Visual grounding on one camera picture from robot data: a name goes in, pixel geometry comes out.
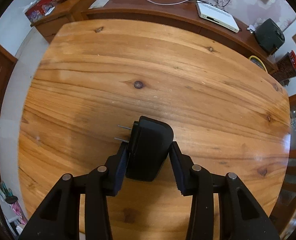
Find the black power adapter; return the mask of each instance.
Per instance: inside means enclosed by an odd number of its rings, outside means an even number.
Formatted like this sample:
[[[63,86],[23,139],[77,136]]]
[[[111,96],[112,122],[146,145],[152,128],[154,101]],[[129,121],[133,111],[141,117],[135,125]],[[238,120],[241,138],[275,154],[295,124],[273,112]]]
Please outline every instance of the black power adapter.
[[[127,147],[126,177],[153,181],[167,158],[172,141],[173,130],[168,124],[141,116],[134,122]]]

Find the wooden sideboard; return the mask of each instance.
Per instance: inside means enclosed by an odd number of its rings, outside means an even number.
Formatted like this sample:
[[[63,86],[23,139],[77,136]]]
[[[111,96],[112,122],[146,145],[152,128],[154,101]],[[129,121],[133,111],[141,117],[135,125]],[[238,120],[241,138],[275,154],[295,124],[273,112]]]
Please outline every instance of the wooden sideboard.
[[[58,3],[46,17],[31,24],[50,43],[60,28],[70,22],[81,21],[81,11],[89,8],[95,0],[66,0]]]
[[[158,3],[176,3],[183,0],[153,0]],[[234,33],[227,28],[201,19],[195,3],[161,6],[146,0],[109,0],[102,8],[81,13],[83,20],[131,19],[155,22],[198,33],[237,51],[245,57],[259,57],[270,74],[278,67],[268,59],[268,54],[259,46],[254,35],[247,31],[247,25],[236,19],[241,31]]]

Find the white device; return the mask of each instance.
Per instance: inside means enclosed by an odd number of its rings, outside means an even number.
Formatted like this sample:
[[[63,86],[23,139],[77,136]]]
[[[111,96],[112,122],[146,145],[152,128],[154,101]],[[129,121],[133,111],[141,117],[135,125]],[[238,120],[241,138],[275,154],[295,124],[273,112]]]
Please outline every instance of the white device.
[[[207,3],[196,3],[200,18],[219,24],[235,33],[240,31],[233,16]]]

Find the wood grain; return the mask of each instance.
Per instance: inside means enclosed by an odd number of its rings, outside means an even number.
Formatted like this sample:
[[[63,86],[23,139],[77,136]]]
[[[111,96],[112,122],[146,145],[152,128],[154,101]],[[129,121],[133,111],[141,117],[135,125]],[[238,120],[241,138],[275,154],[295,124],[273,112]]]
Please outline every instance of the wood grain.
[[[152,1],[176,3],[183,0]],[[81,14],[84,20],[131,19],[166,24],[192,32],[199,30],[199,34],[224,44],[246,58],[252,55],[259,57],[270,74],[278,70],[275,60],[268,59],[268,54],[259,46],[254,35],[247,31],[248,25],[235,19],[241,31],[234,33],[216,23],[201,19],[195,3],[161,6],[146,0],[109,0],[104,7],[86,10]]]
[[[144,87],[136,89],[135,81]],[[171,125],[194,163],[216,174],[237,173],[270,214],[289,154],[286,91],[220,43],[117,19],[64,25],[32,80],[18,157],[28,214],[62,174],[82,175],[105,163],[120,145],[113,138],[130,136],[117,125],[131,127],[141,115]],[[80,207],[84,231],[84,198]],[[190,207],[169,159],[155,181],[125,179],[119,194],[108,198],[114,239],[184,239]]]

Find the wood knot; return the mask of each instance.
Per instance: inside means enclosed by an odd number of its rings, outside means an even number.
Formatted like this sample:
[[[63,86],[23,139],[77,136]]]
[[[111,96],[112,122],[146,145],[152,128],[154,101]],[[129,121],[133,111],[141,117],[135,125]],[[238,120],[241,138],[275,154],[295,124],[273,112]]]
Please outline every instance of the wood knot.
[[[258,169],[258,173],[261,176],[265,177],[267,175],[267,173],[268,173],[268,169],[267,168],[260,168],[260,169]]]
[[[135,223],[136,218],[139,215],[139,212],[132,208],[124,208],[123,213],[124,213],[124,222],[130,223],[130,224]]]
[[[95,29],[95,33],[99,33],[99,32],[101,32],[103,29],[104,29],[103,26],[101,26],[101,27]]]
[[[141,89],[141,88],[144,88],[144,83],[142,83],[141,81],[139,81],[139,80],[137,80],[137,81],[135,81],[134,82],[134,87],[136,88],[136,89]]]

